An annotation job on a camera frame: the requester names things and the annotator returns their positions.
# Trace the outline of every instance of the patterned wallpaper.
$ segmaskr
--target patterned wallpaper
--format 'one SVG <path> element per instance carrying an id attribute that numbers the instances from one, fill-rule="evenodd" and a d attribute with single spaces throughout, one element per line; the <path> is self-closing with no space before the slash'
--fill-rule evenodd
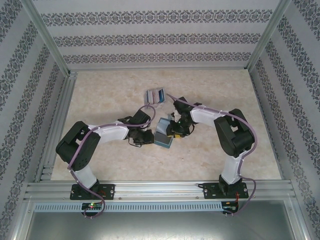
<path id="1" fill-rule="evenodd" d="M 35 179 L 64 76 L 18 0 L 0 3 L 0 240 Z"/>
<path id="2" fill-rule="evenodd" d="M 245 67 L 279 0 L 35 0 L 68 67 Z"/>
<path id="3" fill-rule="evenodd" d="M 312 239 L 320 239 L 319 16 L 317 1 L 292 1 L 250 73 Z"/>

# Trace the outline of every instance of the marble floor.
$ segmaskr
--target marble floor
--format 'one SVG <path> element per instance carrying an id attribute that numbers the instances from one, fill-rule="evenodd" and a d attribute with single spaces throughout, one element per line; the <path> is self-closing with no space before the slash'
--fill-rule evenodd
<path id="1" fill-rule="evenodd" d="M 253 179 L 281 179 L 250 76 L 247 70 L 124 70 L 79 72 L 63 136 L 77 121 L 102 125 L 132 116 L 143 105 L 147 89 L 164 87 L 175 97 L 230 111 L 242 110 L 258 136 L 258 147 L 242 165 L 242 175 Z M 167 99 L 151 125 L 173 112 Z M 174 181 L 217 180 L 226 154 L 216 130 L 195 126 L 185 138 L 174 139 L 170 149 L 150 144 L 133 147 L 127 140 L 99 145 L 89 163 L 99 180 Z M 52 180 L 72 180 L 67 164 L 56 158 Z"/>

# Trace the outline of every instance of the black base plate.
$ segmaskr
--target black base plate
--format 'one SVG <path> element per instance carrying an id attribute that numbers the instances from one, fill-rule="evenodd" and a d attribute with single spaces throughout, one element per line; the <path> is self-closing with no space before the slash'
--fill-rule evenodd
<path id="1" fill-rule="evenodd" d="M 99 184 L 97 193 L 104 200 L 113 200 L 115 196 L 114 184 Z M 70 193 L 70 200 L 99 200 L 95 195 L 84 190 L 80 185 L 73 184 Z"/>
<path id="2" fill-rule="evenodd" d="M 224 195 L 219 188 L 218 182 L 209 182 L 198 184 L 198 187 L 203 189 L 204 199 L 235 199 L 236 194 L 239 194 L 239 199 L 249 198 L 247 185 L 244 182 L 239 183 L 238 187 Z"/>

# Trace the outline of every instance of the cable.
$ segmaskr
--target cable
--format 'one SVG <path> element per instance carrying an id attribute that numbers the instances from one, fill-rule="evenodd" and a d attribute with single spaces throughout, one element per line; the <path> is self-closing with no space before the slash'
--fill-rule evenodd
<path id="1" fill-rule="evenodd" d="M 81 148 L 83 147 L 85 141 L 87 140 L 88 136 L 89 136 L 93 131 L 95 131 L 95 130 L 97 130 L 97 129 L 99 129 L 99 128 L 105 128 L 105 127 L 110 127 L 110 126 L 143 127 L 143 126 L 145 126 L 145 125 L 150 124 L 150 123 L 155 119 L 155 117 L 156 117 L 156 109 L 155 109 L 153 106 L 147 104 L 147 105 L 143 105 L 142 107 L 140 107 L 139 110 L 143 109 L 144 107 L 150 107 L 150 108 L 152 108 L 152 110 L 153 110 L 153 116 L 152 116 L 152 118 L 151 118 L 149 121 L 147 121 L 147 122 L 145 122 L 145 123 L 143 123 L 143 124 L 108 123 L 108 124 L 104 124 L 104 125 L 101 125 L 101 126 L 94 127 L 93 129 L 91 129 L 90 131 L 88 131 L 88 132 L 86 133 L 86 135 L 85 135 L 84 138 L 82 139 L 80 145 L 78 146 L 77 150 L 75 151 L 75 153 L 74 153 L 74 155 L 73 155 L 73 157 L 72 157 L 72 159 L 71 159 L 71 161 L 70 161 L 67 169 L 69 170 L 70 174 L 71 174 L 72 177 L 75 179 L 75 181 L 76 181 L 84 190 L 86 190 L 87 192 L 89 192 L 89 193 L 95 195 L 96 197 L 98 197 L 99 199 L 101 199 L 101 203 L 102 203 L 102 205 L 103 205 L 101 211 L 98 212 L 98 213 L 97 213 L 96 215 L 94 215 L 94 216 L 87 216 L 87 215 L 86 215 L 86 211 L 87 211 L 88 209 L 85 209 L 84 212 L 83 212 L 83 215 L 84 215 L 85 218 L 93 219 L 93 218 L 96 218 L 96 217 L 98 217 L 99 215 L 101 215 L 101 214 L 104 212 L 105 208 L 106 208 L 106 201 L 104 200 L 104 198 L 103 198 L 102 196 L 100 196 L 99 194 L 95 193 L 94 191 L 91 191 L 89 188 L 87 188 L 86 186 L 84 186 L 84 185 L 80 182 L 80 180 L 79 180 L 78 177 L 76 176 L 75 172 L 72 170 L 72 165 L 74 164 L 74 161 L 76 160 L 76 158 L 77 158 L 77 156 L 78 156 Z"/>
<path id="2" fill-rule="evenodd" d="M 216 114 L 227 115 L 227 116 L 229 116 L 229 117 L 232 117 L 232 118 L 234 118 L 234 119 L 237 119 L 238 121 L 240 121 L 240 122 L 242 122 L 243 124 L 245 124 L 245 125 L 249 128 L 250 132 L 252 133 L 253 139 L 254 139 L 254 145 L 253 145 L 253 147 L 252 147 L 248 152 L 246 152 L 245 154 L 243 154 L 243 156 L 241 157 L 240 163 L 239 163 L 239 166 L 238 166 L 238 169 L 237 169 L 237 173 L 238 173 L 238 175 L 239 175 L 240 178 L 242 178 L 242 179 L 244 179 L 244 180 L 247 180 L 247 181 L 252 181 L 253 184 L 254 184 L 254 187 L 253 187 L 253 190 L 252 190 L 251 195 L 249 196 L 248 200 L 247 200 L 246 203 L 243 205 L 243 207 L 240 208 L 240 209 L 239 209 L 236 213 L 234 213 L 233 215 L 238 214 L 239 212 L 241 212 L 241 211 L 248 205 L 248 203 L 249 203 L 250 200 L 253 198 L 253 196 L 254 196 L 254 194 L 255 194 L 255 192 L 256 192 L 256 189 L 257 189 L 257 182 L 256 182 L 254 179 L 249 178 L 249 177 L 244 177 L 244 176 L 242 176 L 241 173 L 240 173 L 240 171 L 241 171 L 241 166 L 242 166 L 242 163 L 243 163 L 243 161 L 244 161 L 244 158 L 245 158 L 246 156 L 248 156 L 249 154 L 251 154 L 251 153 L 257 148 L 258 137 L 257 137 L 256 131 L 255 131 L 255 130 L 253 129 L 253 127 L 252 127 L 248 122 L 246 122 L 244 119 L 242 119 L 241 117 L 238 117 L 238 116 L 236 116 L 236 115 L 233 115 L 233 114 L 231 114 L 231 113 L 229 113 L 229 112 L 227 112 L 227 111 L 219 111 L 219 110 L 212 109 L 212 108 L 209 108 L 209 107 L 201 107 L 201 105 L 200 105 L 200 106 L 199 106 L 199 105 L 194 105 L 194 104 L 189 103 L 189 102 L 187 102 L 187 101 L 183 101 L 183 100 L 181 100 L 181 99 L 179 99 L 179 98 L 176 98 L 176 97 L 174 97 L 174 96 L 172 96 L 172 95 L 170 95 L 170 94 L 168 94 L 168 93 L 167 93 L 167 95 L 168 95 L 172 100 L 178 101 L 178 102 L 181 102 L 181 103 L 184 103 L 184 104 L 187 104 L 187 105 L 189 105 L 189 106 L 191 106 L 191 107 L 194 107 L 194 108 L 197 108 L 197 109 L 207 110 L 207 111 L 209 111 L 209 112 L 213 112 L 213 113 L 216 113 Z"/>

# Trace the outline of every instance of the enclosure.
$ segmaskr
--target enclosure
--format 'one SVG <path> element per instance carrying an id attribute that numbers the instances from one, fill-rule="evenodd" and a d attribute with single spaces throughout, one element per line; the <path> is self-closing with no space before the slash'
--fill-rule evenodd
<path id="1" fill-rule="evenodd" d="M 2 0 L 0 239 L 320 239 L 319 4 Z M 99 145 L 89 166 L 113 200 L 84 219 L 90 201 L 70 200 L 57 144 L 77 121 L 132 116 L 162 87 L 241 109 L 258 139 L 241 169 L 253 198 L 234 217 L 221 214 L 232 199 L 205 198 L 198 184 L 218 184 L 226 156 L 197 124 L 170 149 Z M 152 132 L 173 111 L 167 97 Z"/>

